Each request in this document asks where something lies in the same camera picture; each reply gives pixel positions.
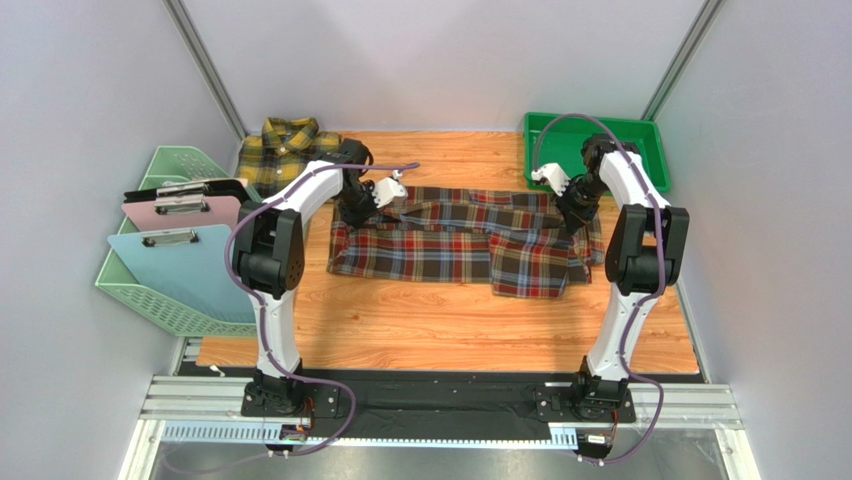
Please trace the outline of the red brown plaid shirt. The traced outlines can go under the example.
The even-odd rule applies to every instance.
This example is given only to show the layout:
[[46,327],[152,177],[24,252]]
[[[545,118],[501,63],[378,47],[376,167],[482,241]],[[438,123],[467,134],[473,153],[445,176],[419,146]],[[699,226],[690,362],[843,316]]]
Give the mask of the red brown plaid shirt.
[[359,227],[334,214],[326,270],[555,299],[569,285],[590,283],[605,249],[598,219],[569,233],[544,192],[412,186]]

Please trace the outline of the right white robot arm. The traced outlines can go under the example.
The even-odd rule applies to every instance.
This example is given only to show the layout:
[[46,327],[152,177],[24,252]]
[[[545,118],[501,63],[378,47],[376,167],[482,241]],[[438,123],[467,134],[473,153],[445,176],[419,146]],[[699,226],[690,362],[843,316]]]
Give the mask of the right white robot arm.
[[577,401],[614,409],[626,399],[641,328],[665,288],[679,277],[690,217],[654,188],[635,145],[595,134],[581,153],[585,173],[565,181],[555,197],[567,231],[588,226],[605,193],[612,195],[619,216],[604,259],[610,300],[578,373]]

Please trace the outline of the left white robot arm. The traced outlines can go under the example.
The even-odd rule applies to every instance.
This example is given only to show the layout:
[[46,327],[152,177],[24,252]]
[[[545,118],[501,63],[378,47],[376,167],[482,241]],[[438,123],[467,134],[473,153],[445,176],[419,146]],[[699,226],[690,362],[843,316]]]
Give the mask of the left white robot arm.
[[296,291],[305,269],[305,230],[326,202],[348,226],[362,226],[387,205],[363,175],[375,166],[361,141],[314,156],[278,192],[241,205],[225,246],[226,272],[250,298],[260,352],[246,393],[293,399],[312,378],[304,375],[294,333]]

